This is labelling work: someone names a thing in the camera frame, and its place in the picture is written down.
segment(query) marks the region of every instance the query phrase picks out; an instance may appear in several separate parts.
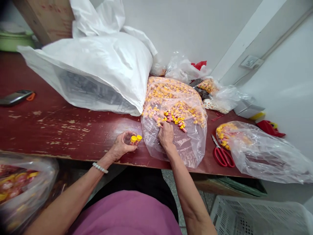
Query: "scissors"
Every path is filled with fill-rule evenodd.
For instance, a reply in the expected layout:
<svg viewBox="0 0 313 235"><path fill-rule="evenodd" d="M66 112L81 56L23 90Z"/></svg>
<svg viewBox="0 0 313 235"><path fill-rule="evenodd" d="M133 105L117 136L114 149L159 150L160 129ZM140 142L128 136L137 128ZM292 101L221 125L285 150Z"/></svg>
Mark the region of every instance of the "scissors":
<svg viewBox="0 0 313 235"><path fill-rule="evenodd" d="M214 148L214 158L217 161L218 164L220 164L223 167L235 167L235 163L234 160L232 159L232 157L229 155L228 152L226 152L226 150L222 149L219 144L217 143L216 139L214 138L214 136L211 134L212 139L216 145L216 147Z"/></svg>

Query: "floor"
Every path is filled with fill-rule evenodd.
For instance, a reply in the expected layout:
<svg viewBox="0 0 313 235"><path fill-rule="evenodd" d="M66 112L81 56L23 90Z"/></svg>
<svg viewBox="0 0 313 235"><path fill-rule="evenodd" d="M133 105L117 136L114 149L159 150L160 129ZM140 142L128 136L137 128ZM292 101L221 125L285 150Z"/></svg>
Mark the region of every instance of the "floor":
<svg viewBox="0 0 313 235"><path fill-rule="evenodd" d="M110 174L105 175L101 181L99 182L99 184L97 185L96 189L93 191L93 193L91 194L89 200L108 182L110 182L112 179L114 179L118 174L120 174L124 169L126 168L126 166L123 165L111 165L110 168L108 169L108 171L110 172ZM73 176L73 180L78 180L81 176L83 176L85 173L87 172L87 170L81 170L81 169L72 169L72 176ZM179 226L181 228L182 234L186 235L187 234L187 230L186 230L186 223L185 223L185 219L183 216L183 211L179 202L179 198L178 198L178 194L177 194L177 189L176 189L176 185L175 185L175 181L174 181L174 176L173 176L173 172L171 170L162 170L162 174L163 174L163 178L164 180L167 182L167 184L169 185L172 194L175 198L176 201L176 205L178 208L178 217L179 217ZM214 200L216 195L215 194L209 194L209 193L204 193L203 191L199 190L199 193L202 197L202 200L206 206L206 209L208 211L208 213L211 212Z"/></svg>

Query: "green container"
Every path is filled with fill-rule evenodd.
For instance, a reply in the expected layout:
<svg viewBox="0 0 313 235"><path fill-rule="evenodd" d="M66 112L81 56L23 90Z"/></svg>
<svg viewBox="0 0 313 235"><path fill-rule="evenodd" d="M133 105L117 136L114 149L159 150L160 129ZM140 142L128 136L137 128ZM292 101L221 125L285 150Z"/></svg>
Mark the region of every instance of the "green container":
<svg viewBox="0 0 313 235"><path fill-rule="evenodd" d="M17 46L30 46L35 48L32 36L34 34L26 31L25 34L12 34L0 31L0 51L16 52Z"/></svg>

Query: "wrinkled hand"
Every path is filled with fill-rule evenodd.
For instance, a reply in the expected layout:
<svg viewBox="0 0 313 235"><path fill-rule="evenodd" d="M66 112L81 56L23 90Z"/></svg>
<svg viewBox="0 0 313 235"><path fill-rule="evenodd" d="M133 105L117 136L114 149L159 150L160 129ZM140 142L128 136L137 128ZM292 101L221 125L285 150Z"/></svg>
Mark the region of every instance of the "wrinkled hand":
<svg viewBox="0 0 313 235"><path fill-rule="evenodd" d="M174 138L173 126L167 122L161 122L161 125L163 127L160 127L157 137L163 148L167 148L173 144Z"/></svg>
<svg viewBox="0 0 313 235"><path fill-rule="evenodd" d="M137 146L127 145L124 143L124 137L127 135L132 135L132 132L124 131L122 134L119 134L113 146L108 151L108 155L112 161L119 160L125 153L133 152L137 149Z"/></svg>

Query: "orange keychain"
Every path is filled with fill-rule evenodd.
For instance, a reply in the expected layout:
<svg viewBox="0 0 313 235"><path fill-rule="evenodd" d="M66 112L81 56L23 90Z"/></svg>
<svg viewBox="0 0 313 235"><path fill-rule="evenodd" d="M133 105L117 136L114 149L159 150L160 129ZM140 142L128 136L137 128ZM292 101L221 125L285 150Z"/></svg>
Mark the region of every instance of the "orange keychain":
<svg viewBox="0 0 313 235"><path fill-rule="evenodd" d="M35 95L36 95L36 93L33 92L30 96L28 96L28 97L26 98L26 100L32 101L32 100L35 98Z"/></svg>

